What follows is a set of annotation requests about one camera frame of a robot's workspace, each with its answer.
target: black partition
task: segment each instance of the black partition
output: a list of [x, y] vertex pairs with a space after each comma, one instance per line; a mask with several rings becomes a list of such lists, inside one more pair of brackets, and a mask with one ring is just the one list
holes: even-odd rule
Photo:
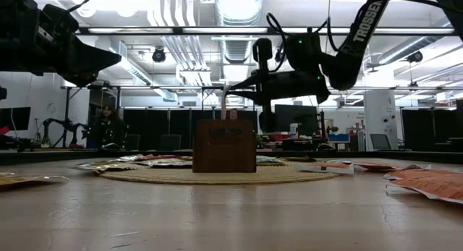
[[138, 149], [145, 150], [143, 127], [146, 126], [146, 110], [124, 110], [124, 122], [129, 126], [128, 134], [140, 136]]
[[169, 133], [169, 120], [167, 110], [146, 111], [146, 133], [142, 135], [146, 150], [156, 150], [162, 135]]
[[[124, 110], [124, 121], [129, 125], [129, 134], [140, 136], [140, 150], [157, 150], [162, 135], [181, 135], [182, 149], [189, 149], [193, 146], [197, 122], [202, 119], [211, 120], [214, 117], [220, 119], [220, 114], [219, 110], [170, 109], [170, 119], [168, 119], [168, 109]], [[254, 130], [257, 131], [256, 111], [238, 111], [238, 118], [249, 119]]]
[[124, 110], [124, 122], [129, 134], [140, 136], [140, 150], [155, 150], [162, 135], [169, 133], [167, 110]]
[[436, 150], [436, 143], [458, 135], [455, 111], [402, 110], [405, 147], [416, 151]]
[[449, 138], [459, 136], [459, 124], [456, 111], [434, 110], [436, 142], [447, 142]]
[[188, 149], [190, 147], [190, 110], [170, 110], [170, 134], [180, 135], [181, 148]]
[[402, 110], [407, 149], [431, 151], [434, 147], [433, 116], [429, 110]]
[[239, 119], [248, 119], [252, 122], [252, 128], [258, 131], [258, 113], [257, 111], [238, 111]]

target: camera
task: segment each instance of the camera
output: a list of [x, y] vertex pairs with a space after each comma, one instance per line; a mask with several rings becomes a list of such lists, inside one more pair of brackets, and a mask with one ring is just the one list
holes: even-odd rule
[[163, 47], [156, 47], [152, 59], [156, 63], [162, 63], [166, 61], [166, 54], [164, 53]]
[[413, 54], [408, 56], [406, 60], [410, 63], [412, 62], [419, 63], [422, 61], [422, 53], [419, 51], [414, 52]]

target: ventilation duct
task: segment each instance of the ventilation duct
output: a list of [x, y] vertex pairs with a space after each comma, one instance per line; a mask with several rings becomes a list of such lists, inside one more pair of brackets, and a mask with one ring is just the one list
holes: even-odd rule
[[[444, 17], [439, 21], [435, 22], [431, 27], [451, 27], [449, 20]], [[378, 58], [378, 63], [380, 65], [386, 65], [393, 63], [397, 60], [403, 59], [414, 52], [419, 51], [420, 49], [429, 46], [436, 41], [439, 41], [443, 37], [413, 37], [409, 38], [406, 41], [400, 43], [398, 46], [393, 49], [382, 53]]]
[[[134, 78], [137, 78], [138, 80], [144, 82], [146, 85], [149, 85], [149, 86], [158, 85], [154, 83], [153, 81], [151, 81], [150, 75], [148, 73], [144, 72], [141, 67], [139, 67], [136, 63], [134, 63], [133, 61], [130, 61], [127, 58], [127, 53], [124, 54], [124, 51], [127, 52], [127, 48], [124, 46], [124, 44], [122, 43], [119, 44], [119, 52], [117, 52], [111, 47], [109, 47], [108, 50], [110, 50], [110, 52], [117, 53], [122, 56], [122, 59], [118, 63], [118, 65], [124, 68]], [[175, 93], [171, 93], [169, 91], [161, 90], [161, 89], [155, 89], [154, 91], [162, 97], [162, 100], [164, 102], [178, 102], [179, 100], [179, 96]]]
[[[258, 25], [263, 0], [216, 0], [218, 23], [221, 26]], [[245, 63], [250, 55], [251, 41], [222, 41], [225, 60]]]

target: pillar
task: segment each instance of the pillar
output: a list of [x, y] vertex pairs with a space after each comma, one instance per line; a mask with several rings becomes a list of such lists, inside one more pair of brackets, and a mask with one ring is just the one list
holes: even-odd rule
[[[368, 87], [393, 87], [394, 71], [391, 68], [378, 69], [377, 72], [364, 76], [364, 83]], [[375, 150], [372, 136], [377, 138], [377, 144], [383, 146], [387, 138], [392, 150], [398, 148], [396, 101], [394, 90], [368, 90], [365, 100], [365, 134], [366, 148]]]

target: person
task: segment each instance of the person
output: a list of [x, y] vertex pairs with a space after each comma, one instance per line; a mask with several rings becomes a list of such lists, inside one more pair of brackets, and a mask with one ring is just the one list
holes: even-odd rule
[[124, 136], [124, 121], [117, 116], [114, 108], [104, 106], [97, 121], [90, 128], [89, 138], [96, 144], [94, 146], [100, 148], [101, 146], [115, 143], [121, 148], [124, 144]]
[[230, 120], [238, 119], [238, 111], [236, 109], [230, 110]]

